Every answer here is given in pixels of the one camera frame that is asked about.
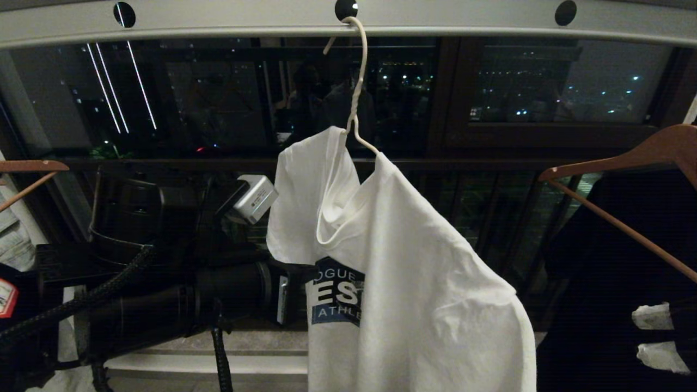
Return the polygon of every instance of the printed logo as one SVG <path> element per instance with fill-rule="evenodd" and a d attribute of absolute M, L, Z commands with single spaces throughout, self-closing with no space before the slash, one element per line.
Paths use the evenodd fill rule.
<path fill-rule="evenodd" d="M 331 257 L 316 263 L 312 281 L 312 323 L 350 322 L 360 326 L 360 305 L 365 274 Z"/>

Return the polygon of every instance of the white wire hanger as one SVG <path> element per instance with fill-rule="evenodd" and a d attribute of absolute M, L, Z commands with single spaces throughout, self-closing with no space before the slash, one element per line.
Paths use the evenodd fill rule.
<path fill-rule="evenodd" d="M 353 26 L 356 27 L 358 30 L 358 33 L 360 34 L 360 40 L 363 46 L 363 56 L 360 60 L 360 72 L 358 73 L 358 82 L 356 82 L 355 87 L 353 89 L 353 97 L 351 99 L 351 111 L 350 114 L 348 115 L 348 123 L 346 124 L 346 130 L 345 132 L 348 132 L 349 129 L 351 129 L 351 122 L 353 122 L 354 128 L 353 128 L 353 134 L 355 135 L 355 139 L 361 143 L 362 145 L 366 146 L 370 151 L 373 151 L 375 155 L 378 155 L 380 151 L 378 149 L 370 144 L 369 142 L 366 142 L 363 140 L 363 138 L 358 134 L 358 99 L 360 98 L 360 92 L 363 88 L 363 77 L 365 76 L 365 66 L 368 63 L 368 38 L 365 35 L 365 29 L 363 29 L 363 25 L 360 23 L 360 20 L 358 20 L 356 17 L 349 16 L 345 17 L 342 19 L 343 23 L 348 23 L 352 24 Z M 334 44 L 334 41 L 336 40 L 336 37 L 330 38 L 329 42 L 327 43 L 327 46 L 324 47 L 324 54 L 329 53 L 329 49 L 332 47 L 332 44 Z"/>

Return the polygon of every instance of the wooden hanger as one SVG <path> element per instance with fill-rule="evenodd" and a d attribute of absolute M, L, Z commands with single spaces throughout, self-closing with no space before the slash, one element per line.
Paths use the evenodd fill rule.
<path fill-rule="evenodd" d="M 687 124 L 667 127 L 655 133 L 631 151 L 620 156 L 552 167 L 542 172 L 538 181 L 549 181 L 550 185 L 561 190 L 575 200 L 578 200 L 598 216 L 607 220 L 610 224 L 622 230 L 631 238 L 637 240 L 648 250 L 651 250 L 668 262 L 668 264 L 697 283 L 697 272 L 685 265 L 685 263 L 672 256 L 663 248 L 651 242 L 651 240 L 639 234 L 636 230 L 627 226 L 619 219 L 605 212 L 605 210 L 555 181 L 555 179 L 566 176 L 578 176 L 586 173 L 629 169 L 664 163 L 675 163 L 690 181 L 692 186 L 697 189 L 697 127 Z"/>
<path fill-rule="evenodd" d="M 41 177 L 38 181 L 23 189 L 18 194 L 12 196 L 0 206 L 0 212 L 5 211 L 9 206 L 27 196 L 32 190 L 35 190 L 39 185 L 50 180 L 58 174 L 58 172 L 67 172 L 70 170 L 64 163 L 56 162 L 55 160 L 3 160 L 0 161 L 1 173 L 41 173 L 50 172 Z"/>

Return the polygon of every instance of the glass pane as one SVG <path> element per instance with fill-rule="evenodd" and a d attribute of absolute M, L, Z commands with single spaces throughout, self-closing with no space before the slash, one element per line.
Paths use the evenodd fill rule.
<path fill-rule="evenodd" d="M 466 172 L 460 178 L 462 198 L 453 225 L 472 247 L 479 241 L 495 178 L 494 172 Z"/>
<path fill-rule="evenodd" d="M 569 180 L 570 178 L 561 179 L 560 183 L 568 186 Z M 520 248 L 513 255 L 510 269 L 512 280 L 522 282 L 531 273 L 530 267 L 535 261 L 544 234 L 551 223 L 552 213 L 563 199 L 564 194 L 557 188 L 550 186 L 547 182 L 542 184 L 537 203 L 533 206 L 533 213 L 523 233 Z"/>
<path fill-rule="evenodd" d="M 672 49 L 597 40 L 489 38 L 471 120 L 643 123 Z"/>
<path fill-rule="evenodd" d="M 496 200 L 487 244 L 480 255 L 494 270 L 499 267 L 513 242 L 516 225 L 523 213 L 526 196 L 534 172 L 504 172 L 500 174 L 500 194 Z"/>
<path fill-rule="evenodd" d="M 450 219 L 457 187 L 456 173 L 407 172 L 405 177 L 445 219 Z"/>
<path fill-rule="evenodd" d="M 590 190 L 593 188 L 595 185 L 595 182 L 598 181 L 602 177 L 601 173 L 588 173 L 584 174 L 581 177 L 581 181 L 579 182 L 579 186 L 576 188 L 576 193 L 578 193 L 582 197 L 588 197 L 588 193 L 590 193 Z M 565 179 L 560 179 L 562 183 L 568 184 L 570 178 L 565 178 Z M 547 190 L 549 189 L 549 185 L 546 184 L 545 191 L 543 195 L 546 194 Z M 554 189 L 554 192 L 556 192 L 559 196 L 560 199 L 562 195 L 559 193 L 558 190 Z M 567 208 L 564 216 L 562 217 L 562 222 L 560 225 L 560 228 L 563 227 L 566 222 L 576 213 L 576 210 L 581 207 L 581 203 L 577 202 L 575 199 L 571 199 L 569 203 L 569 207 Z M 547 277 L 546 270 L 544 269 L 544 259 L 542 260 L 542 265 L 540 266 L 540 270 L 537 274 L 537 276 L 534 277 L 532 287 L 530 288 L 530 293 L 531 294 L 542 294 L 547 290 L 547 286 L 549 284 L 549 278 Z"/>
<path fill-rule="evenodd" d="M 372 38 L 360 133 L 419 154 L 436 38 Z M 274 156 L 346 127 L 360 40 L 322 38 L 83 43 L 0 51 L 0 91 L 30 158 Z M 367 152 L 353 137 L 348 147 Z"/>
<path fill-rule="evenodd" d="M 53 181 L 82 236 L 87 240 L 89 225 L 92 221 L 93 200 L 88 198 L 86 189 L 81 185 L 81 176 L 84 176 L 84 173 L 62 172 L 60 176 L 55 176 Z"/>

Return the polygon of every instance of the white t-shirt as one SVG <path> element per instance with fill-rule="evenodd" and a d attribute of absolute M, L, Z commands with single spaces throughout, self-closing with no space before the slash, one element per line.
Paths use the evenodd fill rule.
<path fill-rule="evenodd" d="M 309 389 L 535 390 L 535 338 L 497 276 L 384 154 L 363 183 L 331 127 L 278 160 L 267 244 L 316 264 Z"/>

